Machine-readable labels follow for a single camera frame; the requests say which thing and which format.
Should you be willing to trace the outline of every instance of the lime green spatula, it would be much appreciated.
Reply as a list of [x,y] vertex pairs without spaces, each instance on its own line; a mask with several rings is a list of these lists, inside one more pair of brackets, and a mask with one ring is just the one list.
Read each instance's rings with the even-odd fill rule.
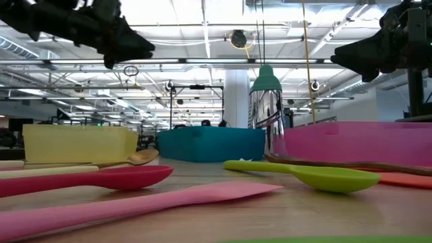
[[255,161],[226,161],[225,169],[290,173],[313,188],[328,192],[356,192],[379,182],[377,173],[334,167],[284,165]]

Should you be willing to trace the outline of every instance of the green spoon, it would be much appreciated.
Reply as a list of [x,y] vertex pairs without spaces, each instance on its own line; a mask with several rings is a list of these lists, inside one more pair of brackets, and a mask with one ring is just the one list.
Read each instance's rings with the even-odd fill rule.
[[335,236],[238,240],[226,243],[430,243],[430,236]]
[[290,173],[313,188],[328,192],[356,192],[379,182],[377,173],[334,167],[284,165],[255,161],[226,161],[225,169]]

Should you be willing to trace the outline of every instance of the teal cap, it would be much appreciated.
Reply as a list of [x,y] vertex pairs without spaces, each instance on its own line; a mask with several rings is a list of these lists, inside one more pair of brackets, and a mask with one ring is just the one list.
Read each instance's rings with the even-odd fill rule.
[[259,76],[255,80],[250,92],[259,90],[282,90],[282,85],[276,76],[273,75],[273,68],[264,65],[259,69]]

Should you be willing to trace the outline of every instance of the metal cylinder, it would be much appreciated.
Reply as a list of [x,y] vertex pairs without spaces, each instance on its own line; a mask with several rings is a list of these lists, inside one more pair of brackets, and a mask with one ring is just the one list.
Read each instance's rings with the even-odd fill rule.
[[266,153],[285,154],[284,108],[281,90],[256,90],[249,95],[248,127],[266,130]]

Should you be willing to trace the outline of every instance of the ceiling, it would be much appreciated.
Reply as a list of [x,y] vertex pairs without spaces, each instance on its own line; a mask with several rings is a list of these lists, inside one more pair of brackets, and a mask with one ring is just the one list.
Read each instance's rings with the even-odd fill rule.
[[[338,46],[374,35],[379,30],[378,19],[388,7],[399,1],[374,1],[376,4],[357,5],[355,1],[344,0],[314,0],[306,3],[306,20],[308,48],[312,59],[329,59]],[[255,11],[252,0],[122,0],[121,11],[132,29],[151,41],[156,46],[155,59],[178,58],[241,58],[246,59],[304,59],[305,42],[302,41],[304,29],[302,25],[302,5],[300,1],[264,0],[264,14],[261,1],[257,1]],[[344,21],[352,17],[351,22]],[[233,30],[243,30],[248,39],[247,53],[244,49],[236,49],[230,43]],[[96,50],[90,47],[75,47],[71,41],[42,34],[38,42],[34,42],[25,34],[16,32],[9,26],[0,26],[0,36],[7,38],[21,47],[34,53],[50,50],[60,59],[102,59]],[[0,49],[2,59],[23,59],[10,50]],[[137,76],[127,77],[124,74],[126,64],[118,65],[114,71],[106,70],[101,64],[56,66],[56,70],[41,68],[37,65],[8,64],[2,65],[5,76],[0,80],[2,85],[15,86],[57,86],[73,87],[100,86],[101,90],[110,87],[128,87],[110,90],[104,93],[113,97],[165,97],[165,84],[172,81],[174,85],[205,84],[223,86],[227,68],[248,69],[250,81],[253,82],[259,72],[259,65],[218,64],[136,64],[140,72]],[[287,97],[305,97],[308,92],[307,70],[305,64],[274,66],[283,87],[283,95]],[[312,65],[311,80],[320,84],[319,95],[326,95],[332,89],[343,86],[356,77],[350,70],[337,65]],[[187,101],[178,111],[186,111],[186,107],[214,107],[214,110],[197,110],[191,115],[178,113],[178,123],[199,122],[204,117],[210,117],[219,122],[221,99],[217,99],[218,90],[184,89],[178,97],[210,97],[207,100]],[[13,91],[11,96],[46,96],[46,97],[95,97],[89,90],[76,92],[74,90],[44,91],[44,93],[28,93]],[[85,105],[94,107],[95,111],[133,112],[118,104],[108,104],[106,100],[75,101],[61,100],[56,103],[60,107],[70,108],[70,105]],[[167,100],[127,100],[131,107],[138,110],[136,115],[121,115],[122,119],[146,119],[149,124],[166,124]],[[295,107],[303,107],[304,101],[297,102]],[[73,111],[86,111],[77,106]]]

